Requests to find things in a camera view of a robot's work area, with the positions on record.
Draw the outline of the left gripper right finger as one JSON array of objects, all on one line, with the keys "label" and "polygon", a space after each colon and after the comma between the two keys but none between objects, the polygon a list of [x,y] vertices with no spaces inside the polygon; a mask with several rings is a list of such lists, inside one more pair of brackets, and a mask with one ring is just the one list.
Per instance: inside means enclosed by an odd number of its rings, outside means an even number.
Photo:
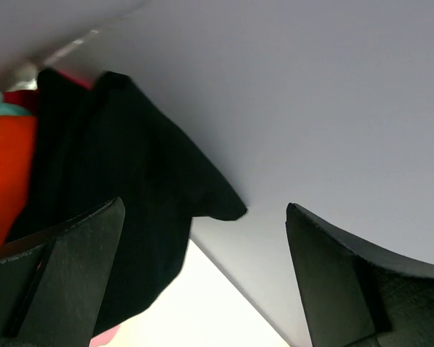
[{"label": "left gripper right finger", "polygon": [[286,234],[314,346],[434,346],[434,265],[294,203]]}]

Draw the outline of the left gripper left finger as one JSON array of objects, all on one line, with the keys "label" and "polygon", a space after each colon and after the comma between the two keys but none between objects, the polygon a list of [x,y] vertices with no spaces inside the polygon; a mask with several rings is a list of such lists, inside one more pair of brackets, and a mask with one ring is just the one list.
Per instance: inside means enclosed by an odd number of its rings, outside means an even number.
[{"label": "left gripper left finger", "polygon": [[124,216],[116,198],[0,246],[0,346],[89,345]]}]

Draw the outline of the black t shirt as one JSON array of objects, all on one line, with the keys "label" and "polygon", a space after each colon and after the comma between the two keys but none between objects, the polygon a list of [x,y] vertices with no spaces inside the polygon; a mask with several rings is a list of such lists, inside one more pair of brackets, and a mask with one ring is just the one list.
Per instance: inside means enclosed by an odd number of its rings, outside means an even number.
[{"label": "black t shirt", "polygon": [[233,221],[246,205],[194,142],[126,75],[90,88],[37,78],[37,137],[14,241],[113,198],[125,217],[95,333],[144,312],[182,269],[192,219]]}]

